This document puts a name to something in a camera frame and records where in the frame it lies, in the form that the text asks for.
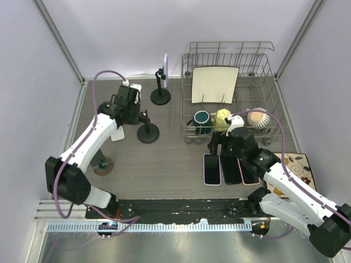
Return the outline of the lavender case phone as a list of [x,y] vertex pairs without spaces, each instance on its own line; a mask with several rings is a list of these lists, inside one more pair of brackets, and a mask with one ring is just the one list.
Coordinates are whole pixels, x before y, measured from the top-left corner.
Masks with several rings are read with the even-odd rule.
[[221,184],[218,155],[205,154],[203,156],[203,182],[207,186],[219,186]]

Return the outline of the black case phone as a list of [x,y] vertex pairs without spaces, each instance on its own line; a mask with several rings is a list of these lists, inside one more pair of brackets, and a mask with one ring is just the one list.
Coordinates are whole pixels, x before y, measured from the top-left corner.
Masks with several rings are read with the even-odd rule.
[[227,185],[242,183],[240,166],[237,158],[230,156],[220,157],[224,181]]

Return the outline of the white phone stand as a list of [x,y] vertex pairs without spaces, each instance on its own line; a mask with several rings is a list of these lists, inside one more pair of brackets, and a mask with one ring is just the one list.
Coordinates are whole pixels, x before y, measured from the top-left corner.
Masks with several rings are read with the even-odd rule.
[[110,137],[111,137],[111,141],[123,140],[125,138],[123,126],[119,126],[117,130],[113,134],[111,134]]

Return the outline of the black round phone stand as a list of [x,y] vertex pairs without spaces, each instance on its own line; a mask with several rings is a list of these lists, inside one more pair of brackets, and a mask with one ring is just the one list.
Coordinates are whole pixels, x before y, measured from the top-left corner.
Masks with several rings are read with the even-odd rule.
[[155,142],[160,136],[160,131],[156,125],[151,123],[147,110],[140,113],[139,121],[141,123],[137,131],[139,141],[144,144]]

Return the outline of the pink case phone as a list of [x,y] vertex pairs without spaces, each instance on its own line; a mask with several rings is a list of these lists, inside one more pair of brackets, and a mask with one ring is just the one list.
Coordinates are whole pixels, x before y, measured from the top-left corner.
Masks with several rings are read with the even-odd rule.
[[241,161],[238,159],[239,171],[242,179],[242,183],[246,186],[258,185],[261,183],[260,178],[255,175],[250,174],[247,169],[242,165]]

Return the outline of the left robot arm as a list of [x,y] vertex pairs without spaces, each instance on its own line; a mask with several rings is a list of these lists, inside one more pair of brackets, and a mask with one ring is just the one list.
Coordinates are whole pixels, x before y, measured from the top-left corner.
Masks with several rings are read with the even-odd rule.
[[76,142],[59,157],[45,162],[47,189],[53,194],[55,205],[63,198],[74,205],[88,205],[104,218],[112,218],[117,211],[117,197],[94,187],[85,172],[102,144],[110,136],[124,138],[123,125],[139,123],[141,85],[123,83],[113,101],[94,105],[94,118]]

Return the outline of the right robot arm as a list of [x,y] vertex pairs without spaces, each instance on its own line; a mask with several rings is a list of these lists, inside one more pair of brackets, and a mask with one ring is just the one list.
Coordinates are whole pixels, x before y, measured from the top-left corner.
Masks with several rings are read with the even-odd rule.
[[281,158],[260,148],[245,127],[230,132],[215,132],[208,144],[211,154],[240,161],[241,166],[287,196],[259,188],[248,197],[247,208],[253,216],[263,213],[277,217],[305,234],[322,255],[334,258],[350,242],[350,205],[338,205],[294,175]]

